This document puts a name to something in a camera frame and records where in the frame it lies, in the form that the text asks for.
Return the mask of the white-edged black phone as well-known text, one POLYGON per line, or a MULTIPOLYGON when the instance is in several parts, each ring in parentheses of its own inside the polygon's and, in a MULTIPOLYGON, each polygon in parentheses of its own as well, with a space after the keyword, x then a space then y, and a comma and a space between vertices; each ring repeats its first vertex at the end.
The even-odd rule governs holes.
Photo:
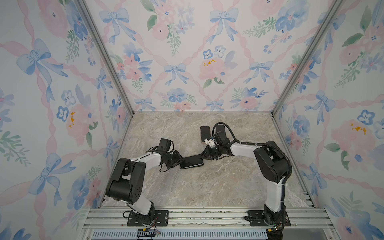
POLYGON ((201 155, 186 157, 186 158, 183 158, 180 162, 181 169, 201 167, 203 165, 204 165, 204 160, 202 159, 201 155))

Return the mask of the purple-edged black phone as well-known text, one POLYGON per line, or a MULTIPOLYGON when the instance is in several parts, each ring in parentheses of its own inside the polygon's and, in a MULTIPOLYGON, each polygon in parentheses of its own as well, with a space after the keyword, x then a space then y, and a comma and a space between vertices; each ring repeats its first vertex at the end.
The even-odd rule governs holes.
POLYGON ((205 143, 206 141, 209 141, 211 139, 211 130, 209 126, 201 126, 200 133, 202 143, 205 143))

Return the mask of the blue-edged black phone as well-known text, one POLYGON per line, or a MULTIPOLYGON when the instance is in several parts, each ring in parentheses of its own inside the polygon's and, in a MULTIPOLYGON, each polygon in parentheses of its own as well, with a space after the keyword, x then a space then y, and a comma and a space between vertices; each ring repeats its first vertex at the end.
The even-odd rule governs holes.
POLYGON ((226 127, 224 125, 217 125, 215 128, 215 133, 216 134, 223 134, 225 136, 226 135, 226 127))

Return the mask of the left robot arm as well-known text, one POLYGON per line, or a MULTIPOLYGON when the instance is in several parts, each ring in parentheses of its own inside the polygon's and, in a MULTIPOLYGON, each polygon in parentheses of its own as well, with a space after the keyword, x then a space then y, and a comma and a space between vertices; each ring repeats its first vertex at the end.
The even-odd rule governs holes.
POLYGON ((183 157, 179 152, 147 152, 136 159, 121 158, 110 176, 106 187, 106 196, 125 202, 135 213, 150 215, 153 203, 142 195, 145 173, 155 167, 166 165, 176 167, 183 157))

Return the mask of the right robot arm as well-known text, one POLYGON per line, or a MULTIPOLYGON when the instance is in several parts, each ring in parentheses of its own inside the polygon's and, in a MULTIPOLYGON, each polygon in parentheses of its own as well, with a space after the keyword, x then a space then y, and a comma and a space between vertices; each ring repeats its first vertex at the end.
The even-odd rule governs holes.
POLYGON ((292 163, 273 141, 248 143, 213 139, 205 140, 206 149, 202 158, 219 160, 222 157, 248 157, 257 161, 262 175, 267 180, 267 197, 263 220, 269 226, 283 228, 286 225, 286 183, 292 175, 292 163))

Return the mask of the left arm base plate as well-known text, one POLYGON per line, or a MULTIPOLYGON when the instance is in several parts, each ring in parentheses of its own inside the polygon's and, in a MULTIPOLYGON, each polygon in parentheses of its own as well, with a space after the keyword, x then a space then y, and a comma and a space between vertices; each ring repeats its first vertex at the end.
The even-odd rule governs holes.
POLYGON ((123 213, 123 217, 127 219, 128 227, 166 227, 169 222, 168 210, 150 211, 148 215, 141 215, 134 211, 129 211, 129 215, 123 213))

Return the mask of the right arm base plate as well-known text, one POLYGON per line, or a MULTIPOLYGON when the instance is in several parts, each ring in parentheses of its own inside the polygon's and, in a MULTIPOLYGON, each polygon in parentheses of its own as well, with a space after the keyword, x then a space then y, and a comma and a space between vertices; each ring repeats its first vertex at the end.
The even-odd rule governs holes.
POLYGON ((251 227, 280 228, 282 226, 282 222, 284 222, 285 227, 290 227, 291 222, 288 217, 288 213, 284 213, 284 219, 282 216, 282 211, 277 213, 261 210, 247 211, 247 215, 244 217, 244 220, 250 222, 251 227))

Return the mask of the aluminium front rail frame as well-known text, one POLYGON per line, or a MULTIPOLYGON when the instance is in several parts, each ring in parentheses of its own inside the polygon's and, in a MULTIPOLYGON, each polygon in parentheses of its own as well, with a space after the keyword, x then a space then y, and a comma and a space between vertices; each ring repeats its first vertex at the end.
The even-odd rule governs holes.
MULTIPOLYGON (((250 211, 241 207, 161 207, 167 210, 167 226, 129 227, 123 217, 126 208, 91 210, 79 235, 80 240, 265 240, 267 227, 251 226, 244 217, 250 211)), ((325 209, 290 208, 285 240, 339 240, 325 209)))

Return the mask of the left corner aluminium post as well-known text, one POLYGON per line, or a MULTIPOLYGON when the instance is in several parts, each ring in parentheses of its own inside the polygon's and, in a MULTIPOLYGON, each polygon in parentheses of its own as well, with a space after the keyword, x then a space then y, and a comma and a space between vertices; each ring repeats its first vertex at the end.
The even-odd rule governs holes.
POLYGON ((92 14, 89 11, 89 8, 87 6, 86 1, 75 0, 74 3, 76 5, 76 7, 78 8, 81 16, 83 17, 85 24, 86 24, 86 27, 90 31, 91 37, 94 39, 94 42, 96 44, 96 48, 97 48, 99 54, 101 55, 101 59, 102 59, 103 63, 106 65, 106 68, 112 77, 112 81, 115 84, 117 91, 120 94, 125 107, 128 109, 129 116, 133 117, 134 116, 133 108, 132 108, 131 104, 129 103, 127 94, 126 94, 124 87, 123 87, 123 85, 122 85, 122 83, 121 83, 121 81, 117 75, 117 72, 116 72, 115 68, 113 67, 112 60, 108 54, 107 48, 103 42, 103 39, 100 35, 100 32, 99 32, 99 30, 98 30, 98 28, 94 22, 92 14))

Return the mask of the corner aluminium post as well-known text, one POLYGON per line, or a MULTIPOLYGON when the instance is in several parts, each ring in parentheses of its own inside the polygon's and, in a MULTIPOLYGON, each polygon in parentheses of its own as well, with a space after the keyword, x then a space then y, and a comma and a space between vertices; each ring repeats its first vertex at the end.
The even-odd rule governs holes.
POLYGON ((313 40, 308 45, 306 51, 304 52, 301 61, 298 64, 297 69, 293 72, 292 77, 288 81, 286 87, 284 88, 281 96, 278 98, 276 105, 274 106, 271 114, 273 117, 278 115, 279 110, 282 108, 286 98, 288 97, 290 91, 296 84, 296 81, 299 79, 300 75, 304 71, 306 65, 310 61, 311 57, 315 54, 320 41, 326 35, 326 32, 332 25, 333 21, 336 19, 338 12, 340 11, 341 6, 344 4, 343 0, 336 0, 331 2, 329 10, 326 12, 323 22, 318 27, 317 31, 313 36, 313 40))
POLYGON ((97 48, 99 54, 101 55, 101 59, 102 59, 103 63, 106 65, 106 68, 112 77, 112 81, 115 84, 117 91, 120 94, 125 107, 128 109, 129 116, 133 117, 134 116, 133 108, 132 108, 131 104, 129 103, 127 94, 126 94, 124 87, 123 87, 123 85, 122 85, 122 83, 121 83, 121 81, 117 75, 117 72, 116 72, 115 68, 113 67, 112 60, 108 54, 107 48, 103 42, 103 39, 100 35, 100 32, 99 32, 99 30, 98 30, 98 28, 94 22, 92 14, 89 11, 89 8, 87 6, 86 1, 75 0, 74 3, 76 5, 76 7, 78 8, 81 16, 83 17, 85 24, 86 24, 86 27, 90 31, 91 37, 94 39, 94 42, 96 44, 96 48, 97 48))

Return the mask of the right corner aluminium post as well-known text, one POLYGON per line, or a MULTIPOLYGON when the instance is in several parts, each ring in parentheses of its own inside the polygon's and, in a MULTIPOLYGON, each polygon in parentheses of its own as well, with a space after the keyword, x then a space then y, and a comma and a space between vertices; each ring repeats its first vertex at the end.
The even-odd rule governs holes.
POLYGON ((304 52, 301 61, 298 64, 297 69, 293 72, 292 77, 288 81, 286 87, 284 88, 281 96, 278 98, 276 105, 274 106, 271 114, 273 117, 278 115, 279 110, 282 108, 286 98, 288 97, 290 91, 296 84, 296 81, 299 79, 300 75, 304 71, 306 65, 310 61, 311 57, 315 54, 320 41, 326 35, 326 32, 332 25, 333 21, 336 19, 338 12, 340 11, 341 6, 344 4, 343 0, 336 0, 331 2, 329 10, 326 12, 323 22, 318 27, 317 31, 313 36, 313 40, 308 45, 306 51, 304 52))

